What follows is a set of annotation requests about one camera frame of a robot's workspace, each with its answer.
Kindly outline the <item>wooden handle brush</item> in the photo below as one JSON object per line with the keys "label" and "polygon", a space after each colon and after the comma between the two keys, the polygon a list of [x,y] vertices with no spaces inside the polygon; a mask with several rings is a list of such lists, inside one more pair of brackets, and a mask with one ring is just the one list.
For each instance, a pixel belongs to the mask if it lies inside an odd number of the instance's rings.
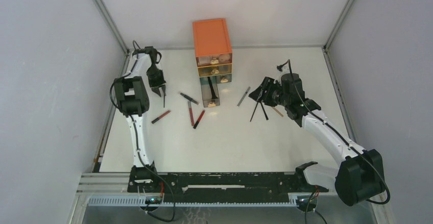
{"label": "wooden handle brush", "polygon": [[284,115],[276,108],[276,107],[272,107],[272,109],[280,116],[280,117],[284,117]]}

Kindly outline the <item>clear drawer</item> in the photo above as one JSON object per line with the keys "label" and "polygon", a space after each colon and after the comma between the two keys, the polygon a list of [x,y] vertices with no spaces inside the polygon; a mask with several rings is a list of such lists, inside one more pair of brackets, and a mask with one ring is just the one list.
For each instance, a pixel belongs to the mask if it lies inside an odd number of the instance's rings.
{"label": "clear drawer", "polygon": [[199,77],[218,76],[232,73],[232,64],[218,64],[198,67]]}
{"label": "clear drawer", "polygon": [[198,67],[227,64],[232,62],[232,53],[196,57]]}
{"label": "clear drawer", "polygon": [[220,96],[218,91],[218,84],[215,80],[215,76],[209,76],[212,79],[213,87],[215,89],[215,93],[218,96],[218,99],[211,99],[210,87],[208,84],[207,77],[200,78],[201,92],[202,92],[202,101],[204,108],[211,108],[220,105]]}
{"label": "clear drawer", "polygon": [[232,81],[232,74],[228,73],[215,76],[215,80],[218,84],[230,83]]}

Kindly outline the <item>clear top drawer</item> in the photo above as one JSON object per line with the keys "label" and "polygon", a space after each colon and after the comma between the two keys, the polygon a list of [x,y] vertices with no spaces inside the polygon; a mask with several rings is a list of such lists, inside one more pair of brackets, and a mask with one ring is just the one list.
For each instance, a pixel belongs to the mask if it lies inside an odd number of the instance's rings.
{"label": "clear top drawer", "polygon": [[227,64],[232,62],[232,53],[196,57],[198,67]]}

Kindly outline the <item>red lipstick black cap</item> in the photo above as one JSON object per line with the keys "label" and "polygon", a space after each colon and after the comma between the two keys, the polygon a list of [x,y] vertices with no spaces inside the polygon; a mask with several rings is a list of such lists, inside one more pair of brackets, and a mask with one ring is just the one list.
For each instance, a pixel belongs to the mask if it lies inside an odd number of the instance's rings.
{"label": "red lipstick black cap", "polygon": [[193,125],[193,128],[194,128],[194,129],[196,129],[196,128],[198,127],[198,125],[199,125],[200,121],[202,120],[204,114],[205,114],[205,110],[203,110],[203,111],[200,113],[198,119],[197,119],[196,122],[194,123],[194,125]]}

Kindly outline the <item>orange three-drawer organizer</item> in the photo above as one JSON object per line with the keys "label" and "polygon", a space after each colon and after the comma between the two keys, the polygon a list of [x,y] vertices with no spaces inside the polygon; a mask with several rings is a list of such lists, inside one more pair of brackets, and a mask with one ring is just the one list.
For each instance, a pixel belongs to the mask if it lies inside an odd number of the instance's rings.
{"label": "orange three-drawer organizer", "polygon": [[232,53],[232,62],[228,64],[232,64],[233,69],[233,51],[226,19],[197,20],[192,23],[192,27],[195,59],[202,56]]}

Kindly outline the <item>black powder brush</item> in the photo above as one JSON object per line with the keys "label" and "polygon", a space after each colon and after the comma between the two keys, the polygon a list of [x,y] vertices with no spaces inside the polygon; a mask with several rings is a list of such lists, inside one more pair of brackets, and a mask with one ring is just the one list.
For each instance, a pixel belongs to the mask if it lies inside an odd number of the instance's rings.
{"label": "black powder brush", "polygon": [[208,80],[208,84],[209,84],[209,87],[210,87],[211,99],[218,99],[218,96],[216,95],[215,89],[213,87],[213,82],[212,82],[211,77],[207,77],[207,80]]}

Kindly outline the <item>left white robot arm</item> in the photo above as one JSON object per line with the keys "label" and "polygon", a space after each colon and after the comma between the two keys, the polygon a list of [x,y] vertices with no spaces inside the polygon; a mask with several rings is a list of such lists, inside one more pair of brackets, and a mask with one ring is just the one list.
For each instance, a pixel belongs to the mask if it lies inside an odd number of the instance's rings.
{"label": "left white robot arm", "polygon": [[166,80],[159,65],[162,54],[153,46],[146,46],[136,48],[130,58],[133,61],[131,69],[123,76],[114,79],[109,96],[115,108],[126,118],[130,129],[133,146],[130,181],[152,192],[159,187],[160,179],[149,147],[146,146],[148,141],[146,121],[150,99],[141,71],[143,69],[146,71],[151,91],[165,98]]}

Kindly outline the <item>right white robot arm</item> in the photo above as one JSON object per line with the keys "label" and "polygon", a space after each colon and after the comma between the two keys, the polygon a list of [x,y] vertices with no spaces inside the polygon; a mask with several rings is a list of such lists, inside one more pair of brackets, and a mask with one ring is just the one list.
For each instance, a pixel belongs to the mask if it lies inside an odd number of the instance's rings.
{"label": "right white robot arm", "polygon": [[331,154],[337,168],[310,162],[300,167],[295,177],[296,187],[309,191],[315,185],[335,191],[347,206],[359,202],[372,203],[372,197],[385,192],[390,201],[390,190],[384,180],[383,160],[377,150],[366,150],[339,132],[328,120],[321,107],[305,97],[299,75],[286,73],[280,81],[265,77],[249,95],[255,102],[283,106],[288,118],[312,134]]}

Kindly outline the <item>grey silver pencil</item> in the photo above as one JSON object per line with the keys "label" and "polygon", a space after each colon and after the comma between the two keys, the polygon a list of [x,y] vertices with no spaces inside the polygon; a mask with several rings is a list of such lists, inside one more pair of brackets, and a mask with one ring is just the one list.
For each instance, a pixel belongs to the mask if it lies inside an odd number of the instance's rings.
{"label": "grey silver pencil", "polygon": [[245,97],[248,95],[251,87],[249,86],[246,91],[243,93],[242,97],[240,98],[239,102],[237,103],[237,106],[240,107]]}

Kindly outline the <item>dark concealer stick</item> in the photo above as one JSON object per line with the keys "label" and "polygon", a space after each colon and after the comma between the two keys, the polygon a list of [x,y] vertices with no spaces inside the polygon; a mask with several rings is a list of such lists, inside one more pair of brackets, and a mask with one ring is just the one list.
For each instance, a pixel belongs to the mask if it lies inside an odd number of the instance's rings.
{"label": "dark concealer stick", "polygon": [[195,100],[194,98],[192,98],[192,97],[190,97],[189,95],[187,95],[187,94],[185,94],[185,93],[183,93],[183,92],[180,92],[179,93],[182,97],[184,97],[185,99],[187,99],[189,102],[191,102],[191,103],[194,103],[194,104],[196,104],[196,105],[199,105],[200,103],[197,101],[197,100]]}

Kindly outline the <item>pink lip gloss tube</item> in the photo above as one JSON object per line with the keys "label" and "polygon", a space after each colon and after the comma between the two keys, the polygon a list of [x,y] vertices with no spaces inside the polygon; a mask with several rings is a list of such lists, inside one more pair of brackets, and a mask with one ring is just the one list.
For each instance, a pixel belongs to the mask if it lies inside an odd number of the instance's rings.
{"label": "pink lip gloss tube", "polygon": [[191,101],[188,101],[187,104],[188,104],[188,112],[189,112],[190,122],[191,122],[191,125],[194,126],[195,120],[194,120],[194,114],[193,114],[193,110],[192,110],[192,106],[191,106]]}

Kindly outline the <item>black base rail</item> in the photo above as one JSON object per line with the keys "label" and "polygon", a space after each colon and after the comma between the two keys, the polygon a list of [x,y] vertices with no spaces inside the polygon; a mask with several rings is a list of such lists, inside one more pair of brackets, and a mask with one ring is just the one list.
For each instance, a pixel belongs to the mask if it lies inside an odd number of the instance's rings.
{"label": "black base rail", "polygon": [[289,195],[328,189],[310,185],[294,172],[170,172],[148,175],[143,182],[130,175],[129,193],[155,193],[170,204],[288,203]]}

